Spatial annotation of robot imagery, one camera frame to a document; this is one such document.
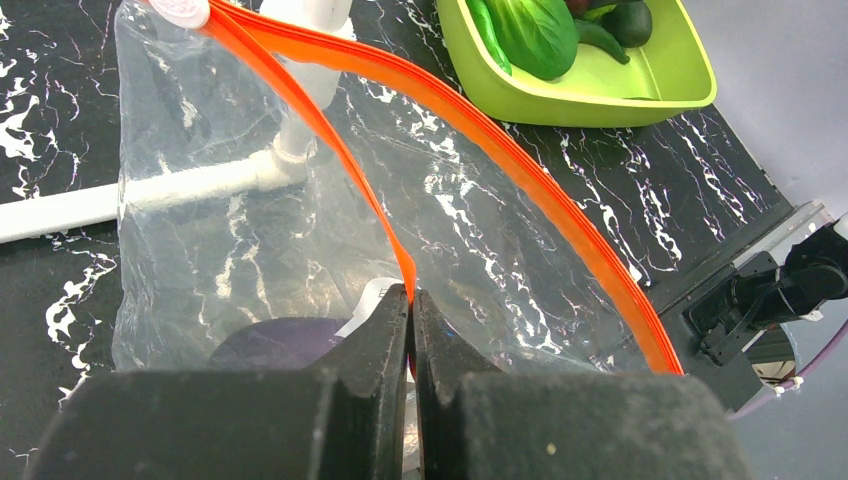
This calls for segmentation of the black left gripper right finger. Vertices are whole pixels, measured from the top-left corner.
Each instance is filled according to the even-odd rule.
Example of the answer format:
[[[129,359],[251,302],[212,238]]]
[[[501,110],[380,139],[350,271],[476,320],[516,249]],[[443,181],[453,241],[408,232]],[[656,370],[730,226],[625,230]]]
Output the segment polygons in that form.
[[[508,374],[410,309],[425,479],[748,479],[717,398],[668,374]]]

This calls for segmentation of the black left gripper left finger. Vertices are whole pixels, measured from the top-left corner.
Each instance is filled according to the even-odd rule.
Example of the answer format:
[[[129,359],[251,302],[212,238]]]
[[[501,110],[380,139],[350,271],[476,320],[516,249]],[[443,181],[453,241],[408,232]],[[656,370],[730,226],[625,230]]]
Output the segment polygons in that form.
[[[47,427],[29,479],[398,479],[409,305],[299,370],[113,372]]]

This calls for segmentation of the purple eggplant toy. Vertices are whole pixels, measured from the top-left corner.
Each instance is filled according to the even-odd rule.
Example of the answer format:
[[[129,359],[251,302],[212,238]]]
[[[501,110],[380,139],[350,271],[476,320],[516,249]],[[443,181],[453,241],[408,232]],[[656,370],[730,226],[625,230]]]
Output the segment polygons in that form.
[[[333,349],[344,325],[324,317],[281,317],[245,326],[219,345],[207,365],[219,370],[298,370]]]

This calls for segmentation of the clear zip top bag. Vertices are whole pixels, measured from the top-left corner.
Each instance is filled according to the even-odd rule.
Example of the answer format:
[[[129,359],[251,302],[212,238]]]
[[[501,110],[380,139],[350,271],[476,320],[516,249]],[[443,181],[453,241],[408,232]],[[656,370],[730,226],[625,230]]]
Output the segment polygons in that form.
[[[185,28],[186,8],[124,1],[115,16],[117,369],[209,367],[231,334],[281,317],[342,320],[342,341],[400,285],[505,370],[682,372],[599,230],[452,87],[224,1]],[[266,149],[290,114],[315,134],[302,181],[156,210],[124,196]]]

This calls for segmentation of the dark red plum toy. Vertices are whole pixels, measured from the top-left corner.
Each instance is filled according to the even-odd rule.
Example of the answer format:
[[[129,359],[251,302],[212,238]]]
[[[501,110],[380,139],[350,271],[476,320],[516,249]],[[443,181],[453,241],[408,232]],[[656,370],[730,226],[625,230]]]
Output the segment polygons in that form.
[[[565,0],[565,4],[575,18],[582,17],[591,8],[591,0]]]

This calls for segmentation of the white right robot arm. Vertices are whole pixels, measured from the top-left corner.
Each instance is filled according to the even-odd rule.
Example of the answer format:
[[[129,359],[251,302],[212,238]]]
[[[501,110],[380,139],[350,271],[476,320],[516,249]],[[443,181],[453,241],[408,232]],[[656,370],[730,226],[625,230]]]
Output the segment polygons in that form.
[[[766,252],[697,299],[684,318],[694,348],[724,366],[760,331],[796,321],[830,300],[847,296],[847,218],[815,229],[779,264]]]

